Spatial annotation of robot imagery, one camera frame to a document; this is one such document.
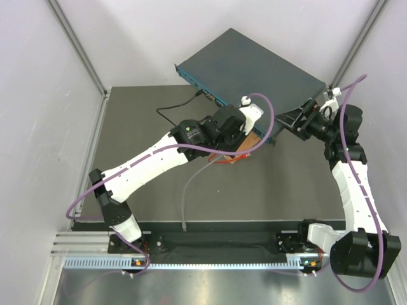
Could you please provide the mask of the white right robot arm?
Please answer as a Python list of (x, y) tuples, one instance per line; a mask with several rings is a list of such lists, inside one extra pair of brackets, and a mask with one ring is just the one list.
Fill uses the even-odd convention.
[(297, 235), (306, 251), (319, 247), (329, 254), (337, 275), (385, 278), (401, 251), (398, 236), (389, 234), (380, 216), (368, 182), (367, 157), (357, 142), (362, 110), (354, 105), (320, 107), (310, 99), (276, 120), (286, 130), (307, 140), (315, 137), (325, 144), (324, 156), (338, 186), (345, 213), (345, 231), (339, 233), (319, 220), (304, 220)]

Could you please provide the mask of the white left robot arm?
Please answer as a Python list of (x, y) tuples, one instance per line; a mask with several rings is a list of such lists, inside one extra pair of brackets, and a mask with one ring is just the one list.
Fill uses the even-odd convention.
[(188, 145), (236, 151), (262, 114), (254, 105), (224, 106), (201, 121), (181, 121), (155, 145), (116, 168), (104, 172), (93, 170), (89, 175), (92, 185), (103, 183), (94, 194), (105, 224), (119, 232), (125, 248), (139, 251), (144, 237), (127, 205), (130, 195), (168, 170), (208, 156), (207, 152), (190, 149)]

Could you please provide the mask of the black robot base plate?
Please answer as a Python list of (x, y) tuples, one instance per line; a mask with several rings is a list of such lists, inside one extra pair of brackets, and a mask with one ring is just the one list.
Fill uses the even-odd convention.
[(315, 252), (317, 249), (306, 240), (308, 225), (295, 220), (141, 222), (139, 228), (141, 234), (136, 237), (113, 233), (108, 252), (132, 253), (134, 246), (155, 256), (182, 248), (259, 249), (268, 254)]

